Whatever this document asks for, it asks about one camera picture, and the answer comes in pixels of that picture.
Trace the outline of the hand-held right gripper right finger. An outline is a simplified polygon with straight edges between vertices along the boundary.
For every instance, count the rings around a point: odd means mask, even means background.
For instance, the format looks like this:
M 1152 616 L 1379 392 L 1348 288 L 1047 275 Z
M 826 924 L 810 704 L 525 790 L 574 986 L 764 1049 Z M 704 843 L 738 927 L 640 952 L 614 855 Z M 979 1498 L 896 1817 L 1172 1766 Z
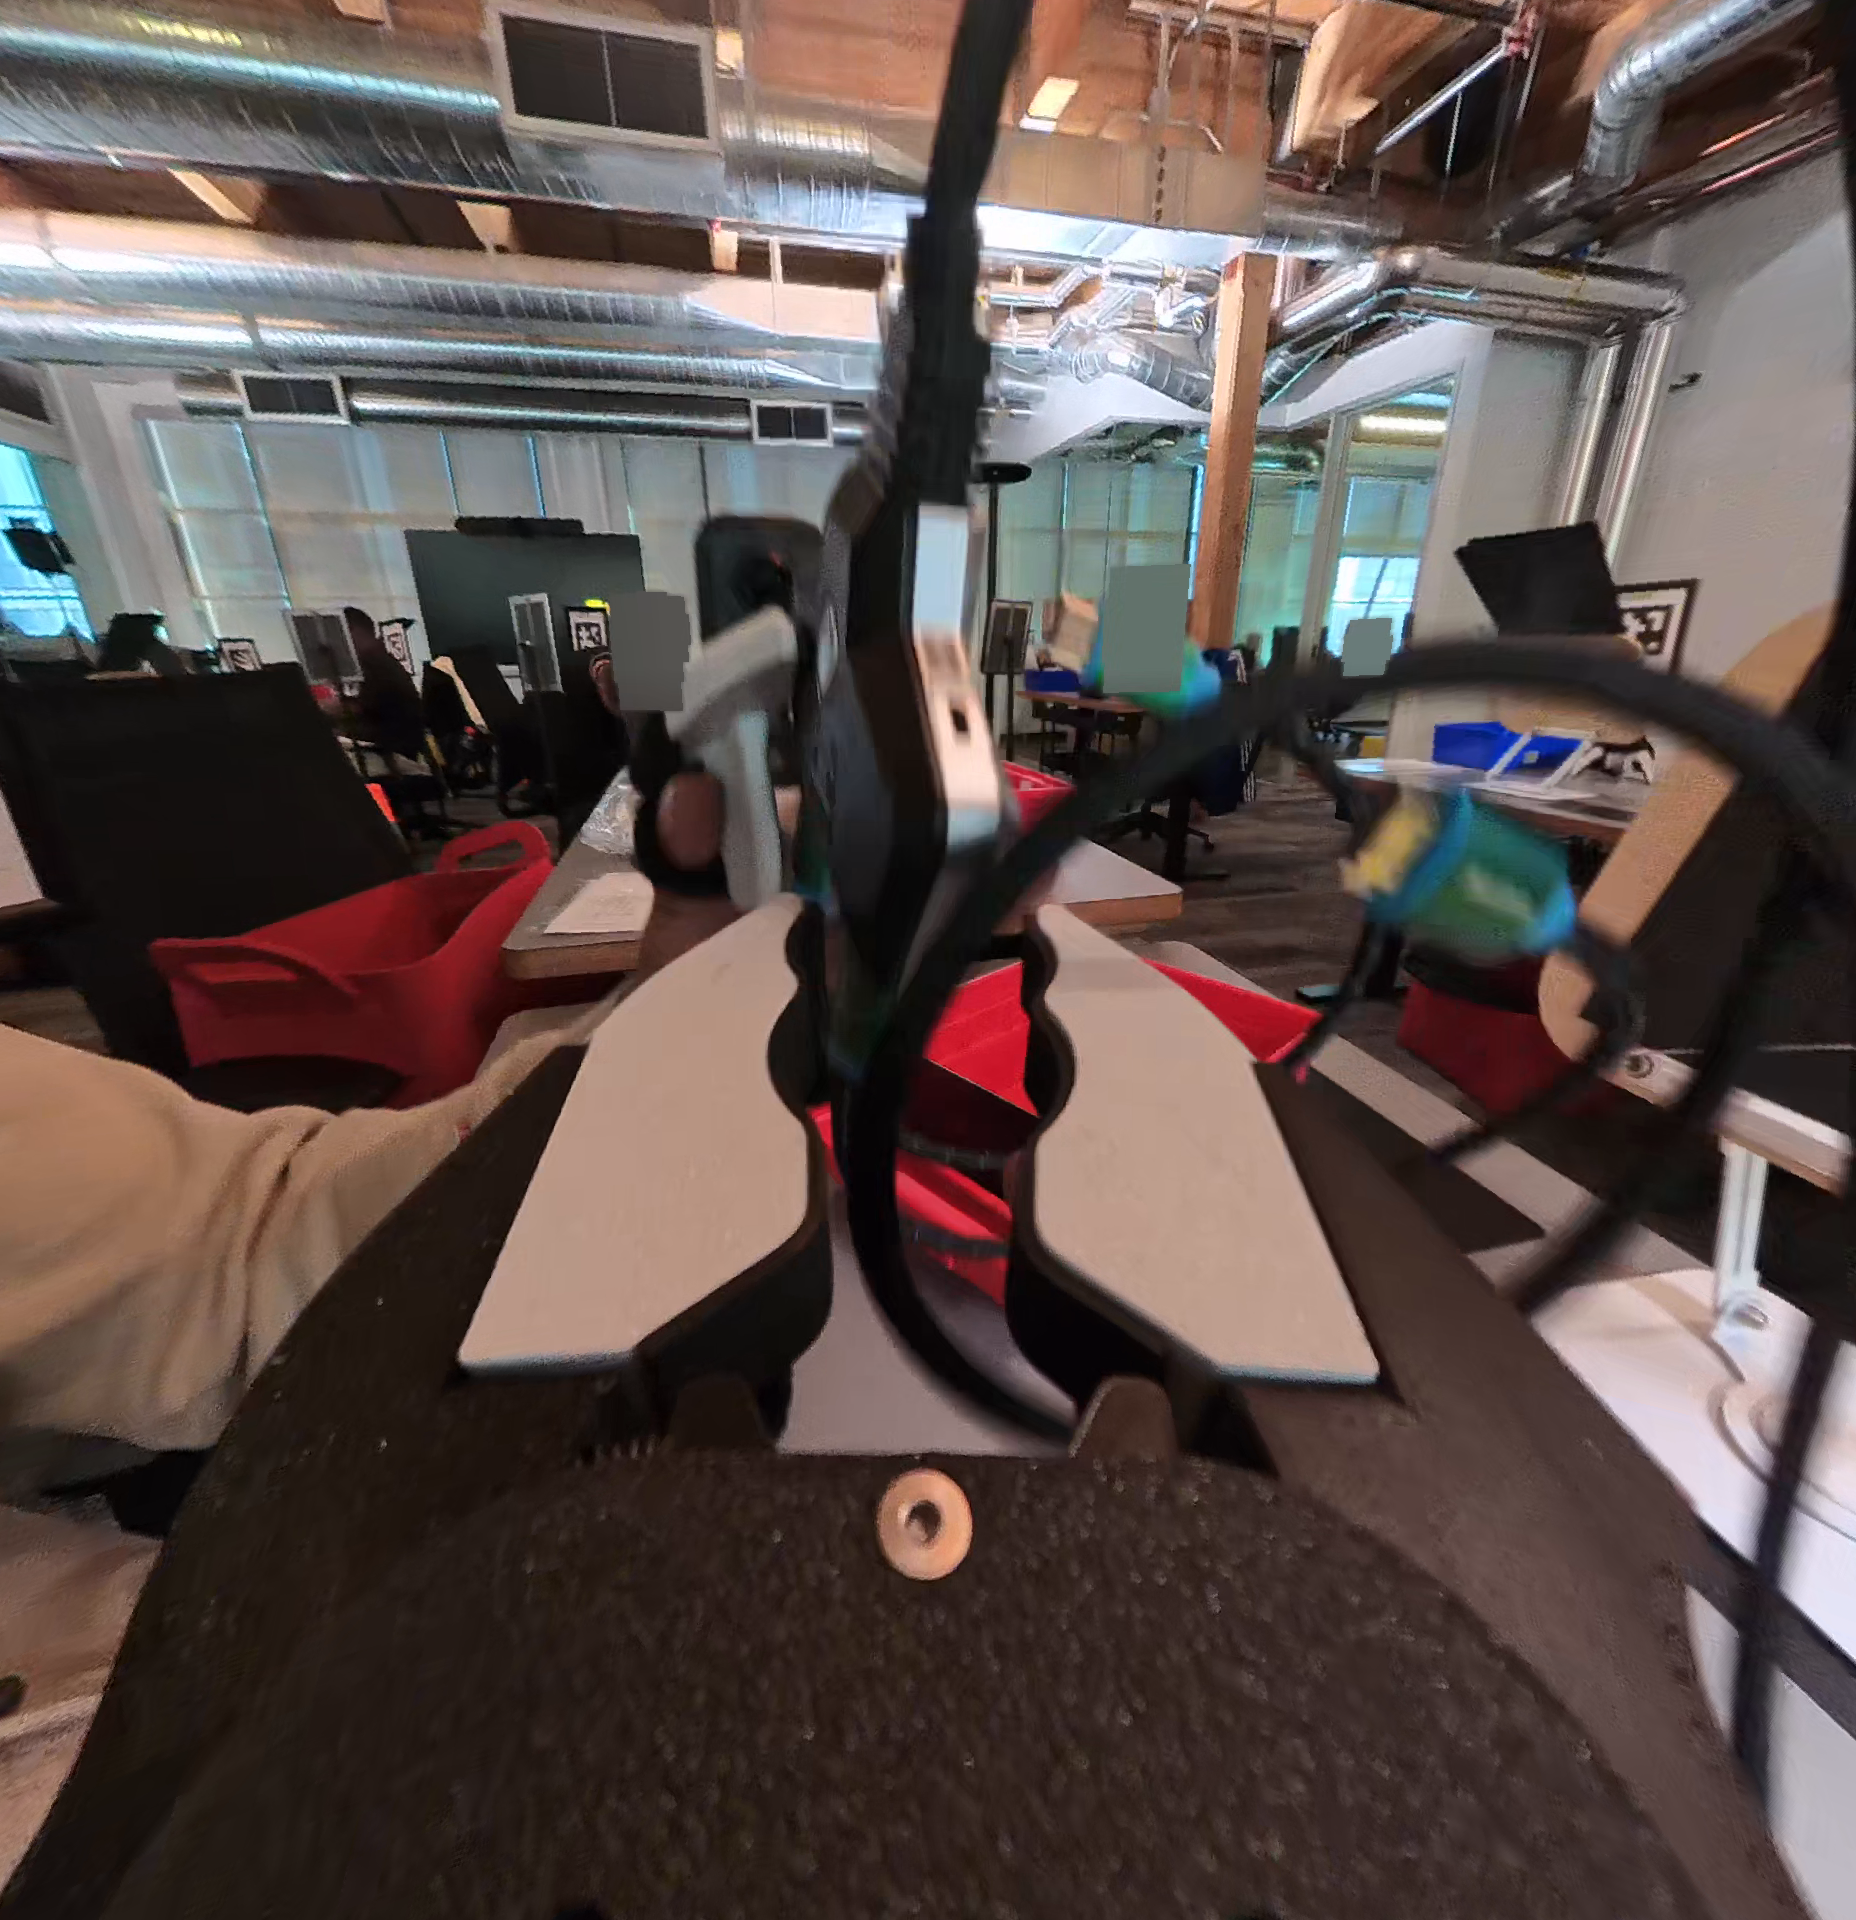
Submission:
M 1029 1259 L 1132 1344 L 1223 1381 L 1377 1384 L 1379 1359 L 1253 1053 L 1066 909 L 1029 924 L 1058 1111 L 1025 1163 Z

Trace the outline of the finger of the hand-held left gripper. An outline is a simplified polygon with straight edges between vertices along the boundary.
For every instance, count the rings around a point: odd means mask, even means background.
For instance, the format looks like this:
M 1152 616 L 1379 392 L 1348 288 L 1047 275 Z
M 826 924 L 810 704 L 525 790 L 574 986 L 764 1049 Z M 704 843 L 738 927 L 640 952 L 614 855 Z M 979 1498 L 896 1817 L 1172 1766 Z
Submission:
M 683 755 L 723 790 L 719 860 L 738 910 L 781 890 L 771 732 L 790 707 L 798 658 L 790 613 L 761 609 L 704 642 L 684 666 Z

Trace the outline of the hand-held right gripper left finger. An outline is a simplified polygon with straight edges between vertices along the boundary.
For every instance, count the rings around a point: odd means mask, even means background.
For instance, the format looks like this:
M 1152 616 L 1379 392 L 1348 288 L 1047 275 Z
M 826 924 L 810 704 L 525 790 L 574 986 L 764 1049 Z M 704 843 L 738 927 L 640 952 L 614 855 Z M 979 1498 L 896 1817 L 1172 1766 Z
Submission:
M 787 1377 L 832 1308 L 818 915 L 768 899 L 594 1029 L 470 1316 L 472 1377 Z

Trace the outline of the silver edged usb hub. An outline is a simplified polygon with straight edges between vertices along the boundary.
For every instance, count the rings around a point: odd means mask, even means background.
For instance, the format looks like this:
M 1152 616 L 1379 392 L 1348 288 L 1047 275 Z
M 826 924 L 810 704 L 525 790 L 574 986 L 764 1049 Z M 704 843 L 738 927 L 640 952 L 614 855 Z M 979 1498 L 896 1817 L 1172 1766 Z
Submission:
M 843 938 L 878 986 L 901 981 L 943 862 L 946 807 L 915 652 L 915 517 L 867 472 L 836 481 L 813 611 L 832 667 L 805 747 Z

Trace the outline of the person's left forearm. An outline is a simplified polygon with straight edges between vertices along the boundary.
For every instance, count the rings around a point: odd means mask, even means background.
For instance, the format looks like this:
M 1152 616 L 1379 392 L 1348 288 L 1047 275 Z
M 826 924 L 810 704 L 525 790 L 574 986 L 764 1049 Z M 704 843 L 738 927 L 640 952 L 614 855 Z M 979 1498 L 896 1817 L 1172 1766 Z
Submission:
M 207 1448 L 388 1214 L 611 1002 L 411 1109 L 212 1107 L 0 1024 L 0 1444 Z

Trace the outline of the person's left hand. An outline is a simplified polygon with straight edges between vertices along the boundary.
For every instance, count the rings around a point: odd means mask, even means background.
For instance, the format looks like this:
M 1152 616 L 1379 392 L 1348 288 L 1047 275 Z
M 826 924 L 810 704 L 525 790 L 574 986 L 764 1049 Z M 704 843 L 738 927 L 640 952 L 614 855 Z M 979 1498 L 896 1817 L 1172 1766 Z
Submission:
M 631 747 L 626 778 L 633 794 L 631 860 L 653 892 L 727 901 L 719 780 L 692 764 L 655 716 Z

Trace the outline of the black floor lamp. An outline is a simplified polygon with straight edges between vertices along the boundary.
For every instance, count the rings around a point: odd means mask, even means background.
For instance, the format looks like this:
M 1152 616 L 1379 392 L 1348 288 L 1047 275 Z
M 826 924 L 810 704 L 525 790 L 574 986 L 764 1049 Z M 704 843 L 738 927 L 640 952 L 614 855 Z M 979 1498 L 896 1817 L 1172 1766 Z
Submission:
M 1001 593 L 1001 498 L 1031 477 L 1029 465 L 987 463 L 980 467 L 982 496 L 982 588 L 980 679 L 985 686 L 1012 681 L 1023 664 L 1033 622 L 1031 603 Z

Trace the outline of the black display screen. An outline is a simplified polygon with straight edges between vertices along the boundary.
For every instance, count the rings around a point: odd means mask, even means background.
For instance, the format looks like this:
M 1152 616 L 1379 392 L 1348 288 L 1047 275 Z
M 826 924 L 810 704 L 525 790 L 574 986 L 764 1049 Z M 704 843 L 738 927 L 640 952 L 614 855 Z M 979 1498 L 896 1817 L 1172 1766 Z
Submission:
M 431 654 L 515 666 L 534 691 L 605 656 L 615 599 L 644 590 L 635 537 L 567 517 L 461 517 L 402 539 Z

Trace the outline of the red storage bin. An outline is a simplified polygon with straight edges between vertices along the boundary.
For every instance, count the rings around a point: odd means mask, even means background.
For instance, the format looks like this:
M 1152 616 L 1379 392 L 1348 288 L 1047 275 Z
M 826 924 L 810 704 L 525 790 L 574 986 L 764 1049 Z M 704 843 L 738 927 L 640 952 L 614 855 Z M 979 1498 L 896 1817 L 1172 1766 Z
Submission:
M 1539 973 L 1537 957 L 1475 964 L 1409 948 L 1398 1048 L 1486 1117 L 1514 1113 L 1570 1067 L 1539 1022 Z

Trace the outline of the wooden top office desk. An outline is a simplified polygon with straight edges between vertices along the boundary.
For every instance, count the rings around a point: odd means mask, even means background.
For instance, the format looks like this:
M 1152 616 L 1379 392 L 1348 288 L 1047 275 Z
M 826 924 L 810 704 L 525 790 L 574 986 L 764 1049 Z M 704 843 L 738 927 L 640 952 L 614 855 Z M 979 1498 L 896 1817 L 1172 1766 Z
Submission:
M 1634 824 L 1654 790 L 1646 780 L 1578 773 L 1495 775 L 1405 759 L 1348 759 L 1335 772 L 1358 792 L 1468 792 L 1478 803 L 1554 839 L 1613 847 Z
M 1036 766 L 1053 780 L 1094 784 L 1111 778 L 1141 759 L 1159 734 L 1156 715 L 1130 696 L 1036 687 L 1027 700 L 1038 730 Z M 1228 869 L 1212 862 L 1208 823 L 1251 805 L 1261 744 L 1259 737 L 1231 740 L 1190 772 L 1085 829 L 1085 839 L 1156 844 L 1157 876 L 1174 887 L 1228 881 Z

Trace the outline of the red flexible tub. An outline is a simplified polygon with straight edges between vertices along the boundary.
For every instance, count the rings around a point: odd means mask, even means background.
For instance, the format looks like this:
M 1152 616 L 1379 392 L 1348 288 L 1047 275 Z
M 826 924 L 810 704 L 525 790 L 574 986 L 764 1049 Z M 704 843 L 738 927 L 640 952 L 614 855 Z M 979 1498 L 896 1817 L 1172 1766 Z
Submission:
M 504 948 L 556 866 L 525 823 L 468 832 L 426 873 L 238 934 L 148 948 L 194 1069 L 316 1059 L 392 1074 L 392 1107 L 464 1087 L 509 1017 L 623 965 L 515 977 Z

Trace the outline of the white stand base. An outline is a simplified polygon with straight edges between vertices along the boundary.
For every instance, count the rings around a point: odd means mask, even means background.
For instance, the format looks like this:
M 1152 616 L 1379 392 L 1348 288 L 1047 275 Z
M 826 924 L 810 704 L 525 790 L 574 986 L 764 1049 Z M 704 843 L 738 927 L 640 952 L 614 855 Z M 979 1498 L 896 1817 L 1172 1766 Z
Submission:
M 1695 1513 L 1751 1556 L 1808 1330 L 1759 1280 L 1768 1163 L 1721 1150 L 1708 1268 L 1586 1284 L 1539 1312 L 1553 1353 L 1622 1420 Z M 1792 1536 L 1811 1571 L 1856 1585 L 1856 1348 L 1831 1371 Z

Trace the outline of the white ceiling air vent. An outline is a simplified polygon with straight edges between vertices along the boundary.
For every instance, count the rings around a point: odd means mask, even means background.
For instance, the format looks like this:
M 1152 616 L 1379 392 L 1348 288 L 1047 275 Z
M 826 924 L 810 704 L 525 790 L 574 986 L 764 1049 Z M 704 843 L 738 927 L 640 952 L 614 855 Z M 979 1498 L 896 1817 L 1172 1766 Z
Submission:
M 717 36 L 703 14 L 496 2 L 484 8 L 484 36 L 513 135 L 679 156 L 717 149 Z

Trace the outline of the black plywood backdrop board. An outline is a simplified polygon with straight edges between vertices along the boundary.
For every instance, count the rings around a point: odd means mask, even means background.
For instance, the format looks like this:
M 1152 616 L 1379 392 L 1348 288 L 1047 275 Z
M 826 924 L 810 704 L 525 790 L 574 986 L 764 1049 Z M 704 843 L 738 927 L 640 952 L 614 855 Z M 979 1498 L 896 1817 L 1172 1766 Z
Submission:
M 1495 636 L 1623 635 L 1609 553 L 1591 519 L 1468 539 L 1453 562 Z
M 1835 606 L 1825 603 L 1763 636 L 1737 660 L 1721 691 L 1769 718 L 1781 716 L 1825 654 L 1834 615 Z M 1581 921 L 1613 947 L 1627 947 L 1733 787 L 1737 775 L 1722 763 L 1691 744 L 1679 747 L 1592 878 L 1581 897 Z M 1564 952 L 1542 965 L 1539 1022 L 1547 1038 L 1572 1063 L 1586 1059 L 1597 1040 L 1592 1022 L 1581 1012 L 1591 986 L 1586 968 Z

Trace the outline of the black fabric screen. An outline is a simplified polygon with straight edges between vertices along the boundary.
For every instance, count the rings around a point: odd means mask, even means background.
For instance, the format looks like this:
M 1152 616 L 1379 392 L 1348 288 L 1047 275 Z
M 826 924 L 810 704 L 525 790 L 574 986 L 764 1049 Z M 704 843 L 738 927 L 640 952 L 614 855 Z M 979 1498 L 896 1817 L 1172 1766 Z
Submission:
M 101 1043 L 166 1076 L 190 1066 L 157 941 L 236 938 L 411 876 L 291 666 L 2 686 L 0 780 Z

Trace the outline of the wooden support post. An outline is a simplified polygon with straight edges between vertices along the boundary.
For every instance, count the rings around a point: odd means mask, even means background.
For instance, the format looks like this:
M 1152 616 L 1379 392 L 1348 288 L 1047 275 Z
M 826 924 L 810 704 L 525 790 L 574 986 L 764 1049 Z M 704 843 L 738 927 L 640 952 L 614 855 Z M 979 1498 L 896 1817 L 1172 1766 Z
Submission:
M 1211 422 L 1185 622 L 1203 652 L 1228 651 L 1235 635 L 1274 284 L 1272 257 L 1240 255 L 1228 262 L 1215 304 Z

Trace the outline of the silver ventilation duct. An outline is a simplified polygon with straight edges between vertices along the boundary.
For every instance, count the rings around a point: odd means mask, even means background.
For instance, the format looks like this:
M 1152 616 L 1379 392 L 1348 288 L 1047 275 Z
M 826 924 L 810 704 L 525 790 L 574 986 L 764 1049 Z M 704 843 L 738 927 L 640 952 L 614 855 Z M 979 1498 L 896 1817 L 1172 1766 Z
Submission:
M 713 86 L 707 138 L 515 127 L 484 50 L 399 50 L 177 14 L 0 8 L 0 158 L 436 189 L 755 229 L 898 241 L 932 127 Z M 1222 158 L 1004 133 L 979 205 L 996 255 L 1216 267 L 1294 255 L 1265 187 Z

